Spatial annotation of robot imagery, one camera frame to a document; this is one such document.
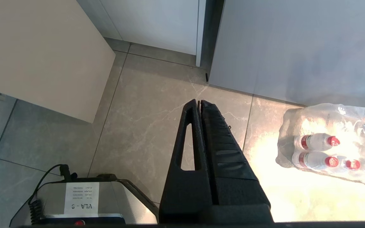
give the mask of marble floor tile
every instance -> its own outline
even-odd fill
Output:
[[[275,222],[365,220],[365,185],[300,171],[291,167],[281,147],[293,145],[287,135],[294,109],[255,96],[244,153],[271,203]]]
[[[94,123],[18,101],[0,141],[0,158],[40,170],[66,163],[71,172],[87,176],[126,58],[115,53]]]
[[[43,175],[42,171],[0,160],[0,228],[9,227]],[[44,182],[59,180],[60,176],[48,174]]]
[[[195,56],[186,53],[175,52],[136,43],[131,43],[129,53],[195,67]]]
[[[89,176],[114,173],[159,202],[182,107],[194,98],[217,104],[243,145],[251,95],[209,87],[203,69],[128,55]],[[189,169],[192,140],[186,145]]]
[[[105,41],[114,51],[128,52],[130,43],[127,41],[120,41],[111,38],[104,37]]]

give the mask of white cabinet door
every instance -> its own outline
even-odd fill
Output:
[[[125,41],[196,54],[198,0],[101,0]]]
[[[103,37],[122,40],[99,0],[77,0]]]
[[[365,1],[226,0],[209,83],[365,107]]]
[[[0,0],[0,93],[92,122],[114,58],[76,0]]]

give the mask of white label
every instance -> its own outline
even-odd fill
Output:
[[[67,183],[64,214],[89,217],[98,214],[99,182]]]

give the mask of red button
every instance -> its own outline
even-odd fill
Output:
[[[85,225],[84,220],[78,220],[74,223],[74,225]]]

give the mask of black cable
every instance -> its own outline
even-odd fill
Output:
[[[54,168],[58,167],[58,166],[62,166],[62,164],[58,164],[55,165],[53,167],[51,167],[48,171],[45,172],[45,174],[42,176],[42,179],[40,179],[39,183],[36,185],[35,191],[33,192],[33,194],[29,197],[28,200],[28,205],[30,206],[30,202],[32,201],[33,197],[36,195],[37,191],[39,190],[39,186],[42,183],[43,179],[45,179],[45,177],[49,174],[50,171],[52,171]]]
[[[30,212],[30,222],[32,225],[35,225],[39,222],[40,219],[44,218],[43,216],[43,204],[40,199],[36,199],[29,205]]]

